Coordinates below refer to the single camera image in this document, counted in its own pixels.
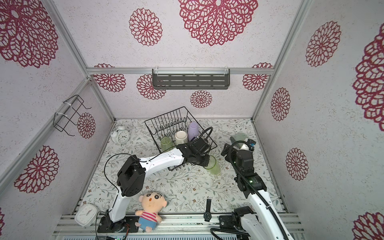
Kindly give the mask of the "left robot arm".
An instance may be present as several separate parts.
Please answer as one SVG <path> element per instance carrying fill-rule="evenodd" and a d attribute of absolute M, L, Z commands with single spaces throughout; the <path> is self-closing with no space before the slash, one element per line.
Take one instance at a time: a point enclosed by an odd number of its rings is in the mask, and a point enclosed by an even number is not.
<path fill-rule="evenodd" d="M 131 198 L 142 191 L 147 177 L 172 166 L 191 164 L 207 167 L 211 149 L 209 144 L 187 143 L 148 158 L 129 154 L 118 171 L 117 182 L 113 184 L 117 192 L 108 211 L 100 220 L 97 233 L 117 233 L 128 229 L 126 210 Z"/>

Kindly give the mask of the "lilac plastic cup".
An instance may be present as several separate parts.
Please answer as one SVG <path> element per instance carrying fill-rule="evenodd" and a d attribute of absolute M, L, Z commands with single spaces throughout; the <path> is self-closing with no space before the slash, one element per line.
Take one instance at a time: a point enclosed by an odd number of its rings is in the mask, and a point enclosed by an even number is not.
<path fill-rule="evenodd" d="M 199 125 L 196 122 L 191 122 L 188 127 L 188 141 L 191 142 L 199 136 Z"/>

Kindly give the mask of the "white mug red inside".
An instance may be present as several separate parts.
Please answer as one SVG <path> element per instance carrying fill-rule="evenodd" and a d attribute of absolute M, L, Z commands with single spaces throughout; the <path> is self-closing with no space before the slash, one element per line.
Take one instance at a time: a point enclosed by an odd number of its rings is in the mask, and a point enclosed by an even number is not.
<path fill-rule="evenodd" d="M 186 144 L 188 142 L 188 134 L 185 131 L 178 131 L 175 133 L 176 145 Z"/>

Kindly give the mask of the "tall light green cup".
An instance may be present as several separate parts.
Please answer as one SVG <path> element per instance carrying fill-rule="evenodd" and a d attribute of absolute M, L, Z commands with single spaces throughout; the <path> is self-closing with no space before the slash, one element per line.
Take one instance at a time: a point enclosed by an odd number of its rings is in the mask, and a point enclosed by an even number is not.
<path fill-rule="evenodd" d="M 217 159 L 212 155 L 210 155 L 209 163 L 205 169 L 212 175 L 219 175 L 221 173 L 220 165 Z"/>

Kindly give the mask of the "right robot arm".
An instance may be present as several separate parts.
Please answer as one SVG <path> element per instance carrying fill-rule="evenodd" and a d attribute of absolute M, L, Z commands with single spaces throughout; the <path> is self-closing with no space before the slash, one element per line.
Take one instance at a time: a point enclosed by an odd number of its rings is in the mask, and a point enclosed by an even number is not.
<path fill-rule="evenodd" d="M 252 240 L 292 240 L 292 234 L 272 204 L 264 181 L 255 173 L 253 152 L 226 144 L 221 155 L 234 168 L 235 182 L 254 210 L 240 214 L 241 228 Z"/>

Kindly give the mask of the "bright green short cup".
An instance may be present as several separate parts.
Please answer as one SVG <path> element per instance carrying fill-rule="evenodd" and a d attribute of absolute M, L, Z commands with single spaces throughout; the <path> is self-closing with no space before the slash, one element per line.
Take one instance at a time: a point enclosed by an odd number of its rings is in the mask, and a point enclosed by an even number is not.
<path fill-rule="evenodd" d="M 174 143 L 171 138 L 169 137 L 163 137 L 161 139 L 161 150 L 162 152 L 170 151 L 174 148 Z"/>

